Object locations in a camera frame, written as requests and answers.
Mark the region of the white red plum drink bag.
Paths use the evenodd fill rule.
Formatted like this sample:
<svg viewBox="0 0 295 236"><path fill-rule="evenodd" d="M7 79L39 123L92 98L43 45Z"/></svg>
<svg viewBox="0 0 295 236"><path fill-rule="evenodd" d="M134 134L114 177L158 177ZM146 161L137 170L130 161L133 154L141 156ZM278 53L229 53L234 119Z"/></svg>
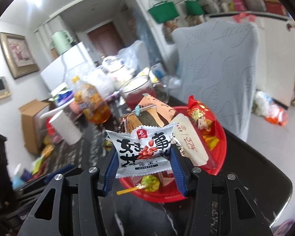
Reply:
<svg viewBox="0 0 295 236"><path fill-rule="evenodd" d="M188 157L195 166L206 165L209 156L189 118L179 113L171 124L175 124L173 135L182 146L182 156Z"/></svg>

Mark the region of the green yellow lollipop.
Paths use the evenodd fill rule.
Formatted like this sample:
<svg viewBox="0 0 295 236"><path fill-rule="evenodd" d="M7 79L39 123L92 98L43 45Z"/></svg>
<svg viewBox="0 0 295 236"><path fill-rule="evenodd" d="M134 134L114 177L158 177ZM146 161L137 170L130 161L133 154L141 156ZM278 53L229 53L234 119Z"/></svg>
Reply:
<svg viewBox="0 0 295 236"><path fill-rule="evenodd" d="M124 190L117 191L117 195L124 195L126 193L130 193L136 190L143 189L146 192L155 192L160 187L159 179L154 175L145 175L141 182L136 186Z"/></svg>

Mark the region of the white peanut snack packet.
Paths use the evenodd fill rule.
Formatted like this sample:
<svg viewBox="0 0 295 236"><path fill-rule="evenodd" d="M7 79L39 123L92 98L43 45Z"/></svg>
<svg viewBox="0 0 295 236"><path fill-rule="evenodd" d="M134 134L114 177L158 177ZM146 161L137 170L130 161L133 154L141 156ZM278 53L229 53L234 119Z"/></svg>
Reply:
<svg viewBox="0 0 295 236"><path fill-rule="evenodd" d="M175 125L141 125L131 133L107 130L118 157L116 178L145 176L171 169L171 139Z"/></svg>

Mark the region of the red gold candy packet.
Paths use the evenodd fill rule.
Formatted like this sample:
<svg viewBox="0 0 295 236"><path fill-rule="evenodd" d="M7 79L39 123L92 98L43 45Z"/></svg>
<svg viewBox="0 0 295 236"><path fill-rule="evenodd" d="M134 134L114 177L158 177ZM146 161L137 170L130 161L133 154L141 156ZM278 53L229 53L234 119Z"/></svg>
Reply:
<svg viewBox="0 0 295 236"><path fill-rule="evenodd" d="M188 99L187 115L192 119L202 136L214 135L217 137L215 116L207 106L196 100L193 95L190 95Z"/></svg>

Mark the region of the brown orange snack packet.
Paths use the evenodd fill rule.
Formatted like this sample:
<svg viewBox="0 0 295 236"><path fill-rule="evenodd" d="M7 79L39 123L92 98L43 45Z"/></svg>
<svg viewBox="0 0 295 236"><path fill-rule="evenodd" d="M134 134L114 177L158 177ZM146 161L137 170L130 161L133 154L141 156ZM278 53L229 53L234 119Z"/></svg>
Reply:
<svg viewBox="0 0 295 236"><path fill-rule="evenodd" d="M124 128L126 133L131 133L141 125L164 127L176 114L177 111L171 106L149 94L144 94L138 108L126 116Z"/></svg>

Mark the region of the red plastic basket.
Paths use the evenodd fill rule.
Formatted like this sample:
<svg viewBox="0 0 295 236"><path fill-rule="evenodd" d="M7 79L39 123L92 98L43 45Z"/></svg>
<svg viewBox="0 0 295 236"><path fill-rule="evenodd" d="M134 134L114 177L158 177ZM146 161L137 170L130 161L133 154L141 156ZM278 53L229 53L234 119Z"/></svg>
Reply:
<svg viewBox="0 0 295 236"><path fill-rule="evenodd" d="M209 150L210 157L213 159L215 167L213 169L210 169L207 165L205 165L201 166L201 168L211 175L217 175L225 161L227 141L223 127L215 118L214 113L209 109L206 110L206 118L213 121L213 132L202 133L201 131L197 131L197 133L202 137L203 141L206 137L215 137L218 139L218 141L215 143L214 147L210 147L210 142L206 143L206 148ZM177 189L173 176L166 175L165 179L170 179L171 181L166 186L160 186L160 188L155 192L136 190L133 191L132 194L146 201L158 203L176 202L184 200L185 198Z"/></svg>

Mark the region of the yellow snack packet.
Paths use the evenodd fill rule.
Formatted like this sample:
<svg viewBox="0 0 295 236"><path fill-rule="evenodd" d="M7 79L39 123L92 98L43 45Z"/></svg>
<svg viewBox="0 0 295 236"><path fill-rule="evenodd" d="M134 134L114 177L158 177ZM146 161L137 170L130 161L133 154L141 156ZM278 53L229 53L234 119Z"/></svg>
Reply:
<svg viewBox="0 0 295 236"><path fill-rule="evenodd" d="M210 151L212 151L219 143L219 139L214 135L203 135L202 137Z"/></svg>

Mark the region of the white paper roll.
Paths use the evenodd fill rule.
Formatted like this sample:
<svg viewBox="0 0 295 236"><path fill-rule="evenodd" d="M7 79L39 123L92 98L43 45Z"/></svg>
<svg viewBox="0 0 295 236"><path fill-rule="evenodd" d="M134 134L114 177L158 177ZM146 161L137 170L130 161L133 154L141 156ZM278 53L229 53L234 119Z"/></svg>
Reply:
<svg viewBox="0 0 295 236"><path fill-rule="evenodd" d="M56 113L49 123L70 146L76 144L82 137L82 133L78 127L76 127L74 122L70 120L63 110Z"/></svg>

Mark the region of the iced tea bottle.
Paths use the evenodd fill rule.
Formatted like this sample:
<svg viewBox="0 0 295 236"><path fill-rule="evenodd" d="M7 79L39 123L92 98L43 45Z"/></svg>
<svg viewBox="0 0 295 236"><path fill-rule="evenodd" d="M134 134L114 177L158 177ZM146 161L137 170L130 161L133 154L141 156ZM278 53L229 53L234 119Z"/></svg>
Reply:
<svg viewBox="0 0 295 236"><path fill-rule="evenodd" d="M111 110L101 97L97 88L81 80L78 76L71 79L74 100L85 117L94 124L103 124L111 116Z"/></svg>

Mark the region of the cardboard box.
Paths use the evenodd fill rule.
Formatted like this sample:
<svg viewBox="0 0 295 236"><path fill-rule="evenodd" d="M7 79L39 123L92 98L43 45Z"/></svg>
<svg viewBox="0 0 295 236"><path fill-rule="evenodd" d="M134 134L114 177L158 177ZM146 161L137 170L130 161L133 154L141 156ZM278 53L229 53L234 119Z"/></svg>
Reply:
<svg viewBox="0 0 295 236"><path fill-rule="evenodd" d="M38 156L42 146L41 131L43 128L40 117L50 111L50 102L34 99L19 107L19 111L24 146L30 154Z"/></svg>

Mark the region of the glass mug red drink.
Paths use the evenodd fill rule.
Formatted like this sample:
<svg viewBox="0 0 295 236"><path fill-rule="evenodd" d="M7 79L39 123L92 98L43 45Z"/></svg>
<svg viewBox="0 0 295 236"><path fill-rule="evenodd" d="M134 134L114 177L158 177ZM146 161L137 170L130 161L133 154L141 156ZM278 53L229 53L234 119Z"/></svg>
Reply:
<svg viewBox="0 0 295 236"><path fill-rule="evenodd" d="M152 83L149 76L138 76L129 80L119 88L119 94L131 109L139 104L145 94L149 94L163 103L168 103L170 96L166 84Z"/></svg>

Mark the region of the white refrigerator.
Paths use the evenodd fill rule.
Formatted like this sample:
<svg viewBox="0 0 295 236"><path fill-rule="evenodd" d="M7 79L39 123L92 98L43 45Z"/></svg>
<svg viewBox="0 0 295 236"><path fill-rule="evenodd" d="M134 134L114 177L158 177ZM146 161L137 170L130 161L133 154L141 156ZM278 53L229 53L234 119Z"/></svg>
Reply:
<svg viewBox="0 0 295 236"><path fill-rule="evenodd" d="M40 76L48 89L53 91L62 83L71 86L71 79L75 76L84 79L93 69L95 69L93 59L83 42L80 42L55 59L40 73Z"/></svg>

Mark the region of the grey leaf chair cover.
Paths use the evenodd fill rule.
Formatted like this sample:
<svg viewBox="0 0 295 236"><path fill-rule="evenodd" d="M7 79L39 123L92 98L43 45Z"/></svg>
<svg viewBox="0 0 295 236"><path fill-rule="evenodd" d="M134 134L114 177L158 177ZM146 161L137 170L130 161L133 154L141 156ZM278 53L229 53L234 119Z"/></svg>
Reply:
<svg viewBox="0 0 295 236"><path fill-rule="evenodd" d="M204 103L219 123L246 141L256 88L256 24L227 20L177 28L172 33L181 80L173 97Z"/></svg>

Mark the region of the framed picture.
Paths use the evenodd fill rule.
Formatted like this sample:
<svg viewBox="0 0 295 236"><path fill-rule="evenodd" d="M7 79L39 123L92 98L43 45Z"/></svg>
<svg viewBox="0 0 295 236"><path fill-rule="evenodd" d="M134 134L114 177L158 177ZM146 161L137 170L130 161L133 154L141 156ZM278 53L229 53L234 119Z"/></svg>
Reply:
<svg viewBox="0 0 295 236"><path fill-rule="evenodd" d="M0 46L14 79L40 70L29 49L25 36L0 32Z"/></svg>

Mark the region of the brown door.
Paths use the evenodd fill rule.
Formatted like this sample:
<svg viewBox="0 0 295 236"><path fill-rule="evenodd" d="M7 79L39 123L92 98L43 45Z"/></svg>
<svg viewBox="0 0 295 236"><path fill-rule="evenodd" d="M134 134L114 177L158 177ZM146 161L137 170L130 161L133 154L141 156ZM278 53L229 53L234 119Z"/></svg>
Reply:
<svg viewBox="0 0 295 236"><path fill-rule="evenodd" d="M125 48L112 22L90 31L87 35L103 57L117 55L121 49Z"/></svg>

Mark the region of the green tote bag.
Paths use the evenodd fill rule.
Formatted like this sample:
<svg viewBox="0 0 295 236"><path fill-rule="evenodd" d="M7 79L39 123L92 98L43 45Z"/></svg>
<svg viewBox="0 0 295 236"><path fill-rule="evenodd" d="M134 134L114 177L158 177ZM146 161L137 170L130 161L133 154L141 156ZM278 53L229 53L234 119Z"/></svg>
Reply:
<svg viewBox="0 0 295 236"><path fill-rule="evenodd" d="M201 16L205 14L205 11L199 4L198 0L187 0L185 6L188 16Z"/></svg>
<svg viewBox="0 0 295 236"><path fill-rule="evenodd" d="M156 3L148 12L156 23L164 23L179 17L175 4L167 1Z"/></svg>

